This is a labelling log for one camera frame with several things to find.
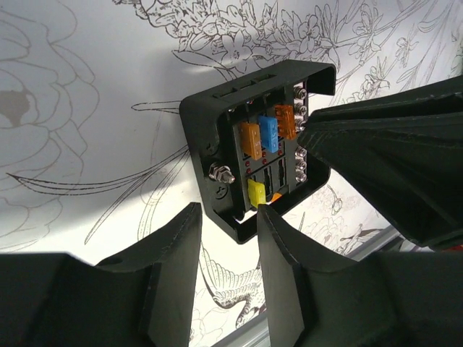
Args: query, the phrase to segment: bird illustration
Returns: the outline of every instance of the bird illustration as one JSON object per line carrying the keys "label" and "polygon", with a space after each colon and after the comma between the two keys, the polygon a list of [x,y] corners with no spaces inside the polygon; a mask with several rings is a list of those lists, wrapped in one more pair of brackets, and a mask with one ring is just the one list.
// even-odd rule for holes
{"label": "bird illustration", "polygon": [[266,310],[260,260],[255,269],[235,275],[212,260],[201,245],[200,269],[206,288],[218,306],[231,309],[236,304],[245,302],[238,315],[236,329]]}

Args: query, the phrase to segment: orange fuse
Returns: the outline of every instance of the orange fuse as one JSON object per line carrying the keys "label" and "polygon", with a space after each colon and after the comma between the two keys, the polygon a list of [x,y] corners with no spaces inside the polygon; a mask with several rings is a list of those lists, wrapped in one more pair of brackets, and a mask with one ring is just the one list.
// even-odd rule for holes
{"label": "orange fuse", "polygon": [[278,135],[288,140],[296,138],[296,122],[292,105],[276,105],[275,118],[278,121]]}
{"label": "orange fuse", "polygon": [[246,121],[239,125],[239,135],[241,137],[241,149],[252,159],[262,158],[262,145],[260,143],[259,124],[247,123]]}

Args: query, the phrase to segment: flower illustration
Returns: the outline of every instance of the flower illustration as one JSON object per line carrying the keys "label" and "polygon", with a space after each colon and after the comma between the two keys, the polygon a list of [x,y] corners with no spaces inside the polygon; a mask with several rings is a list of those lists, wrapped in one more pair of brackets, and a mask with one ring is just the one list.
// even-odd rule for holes
{"label": "flower illustration", "polygon": [[199,51],[222,35],[232,35],[245,28],[245,20],[236,6],[229,5],[226,11],[209,14],[203,22],[196,23],[193,28],[195,37],[191,48]]}
{"label": "flower illustration", "polygon": [[316,16],[307,16],[305,22],[299,26],[299,35],[303,38],[300,51],[302,53],[307,50],[312,52],[315,47],[315,40],[320,36],[320,28],[318,27],[318,19]]}
{"label": "flower illustration", "polygon": [[275,2],[275,4],[272,7],[270,7],[267,3],[264,5],[262,11],[262,20],[260,21],[263,38],[268,38],[275,32],[277,14],[278,2]]}
{"label": "flower illustration", "polygon": [[251,48],[244,46],[245,37],[239,31],[234,38],[229,35],[222,36],[222,43],[226,50],[222,64],[226,67],[235,67],[239,72],[246,72],[247,60],[251,57]]}
{"label": "flower illustration", "polygon": [[323,12],[319,6],[315,6],[315,16],[320,27],[320,40],[311,56],[313,61],[324,61],[333,63],[336,68],[341,69],[341,60],[336,51],[336,21],[337,12],[331,13],[331,8],[326,4]]}
{"label": "flower illustration", "polygon": [[307,16],[302,22],[297,13],[281,11],[283,25],[276,28],[274,42],[266,47],[266,53],[274,56],[274,61],[284,59],[310,59],[315,47],[315,39],[320,29],[314,16]]}
{"label": "flower illustration", "polygon": [[382,89],[391,86],[391,83],[385,80],[386,74],[384,72],[384,67],[386,62],[386,58],[382,63],[379,57],[377,58],[376,66],[371,67],[370,73],[365,75],[365,81],[362,83],[360,91],[353,93],[351,98],[347,98],[348,103],[375,98],[379,96]]}
{"label": "flower illustration", "polygon": [[228,312],[217,307],[206,288],[195,293],[195,306],[191,321],[190,347],[209,347],[224,334]]}
{"label": "flower illustration", "polygon": [[6,4],[0,10],[0,219],[10,219],[4,213],[11,211],[21,222],[2,224],[3,250],[39,240],[61,212],[55,196],[29,197],[10,175],[78,182],[87,149],[79,127],[98,103],[93,73],[62,43],[75,29],[73,13],[59,2],[54,11],[69,27]]}
{"label": "flower illustration", "polygon": [[404,68],[408,65],[408,58],[410,52],[413,51],[418,45],[417,41],[412,42],[415,36],[414,29],[415,27],[412,26],[408,38],[400,38],[397,40],[397,46],[399,47],[399,49],[397,49],[396,58],[397,60],[399,60],[400,65]]}
{"label": "flower illustration", "polygon": [[349,54],[355,54],[356,59],[360,59],[360,62],[364,62],[370,51],[378,52],[381,47],[377,45],[373,38],[375,36],[375,30],[383,18],[383,15],[379,15],[376,7],[371,11],[370,5],[363,4],[360,8],[362,20],[361,22],[354,23],[353,31],[359,38],[356,43],[350,46]]}

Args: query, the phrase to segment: fuse slot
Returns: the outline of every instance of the fuse slot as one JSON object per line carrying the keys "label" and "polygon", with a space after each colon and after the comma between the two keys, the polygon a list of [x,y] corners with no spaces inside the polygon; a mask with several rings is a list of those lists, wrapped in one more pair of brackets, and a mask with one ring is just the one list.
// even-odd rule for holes
{"label": "fuse slot", "polygon": [[278,178],[280,187],[284,186],[284,159],[278,160]]}
{"label": "fuse slot", "polygon": [[269,171],[270,168],[268,167],[263,169],[263,181],[266,186],[266,197],[271,197],[272,195],[272,182]]}

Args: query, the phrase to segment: mounting hole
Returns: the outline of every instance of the mounting hole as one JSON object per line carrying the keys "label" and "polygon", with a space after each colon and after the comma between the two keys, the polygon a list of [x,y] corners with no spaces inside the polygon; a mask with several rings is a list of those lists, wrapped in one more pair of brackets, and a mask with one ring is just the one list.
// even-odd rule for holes
{"label": "mounting hole", "polygon": [[226,193],[229,192],[229,188],[225,184],[220,184],[216,187],[215,196],[217,200],[223,199]]}
{"label": "mounting hole", "polygon": [[99,266],[106,266],[106,265],[116,265],[120,264],[122,262],[122,258],[119,257],[109,257],[106,259],[103,259],[100,261],[98,264]]}
{"label": "mounting hole", "polygon": [[218,147],[213,145],[212,143],[208,142],[208,144],[205,146],[205,152],[208,155],[214,155],[218,151]]}

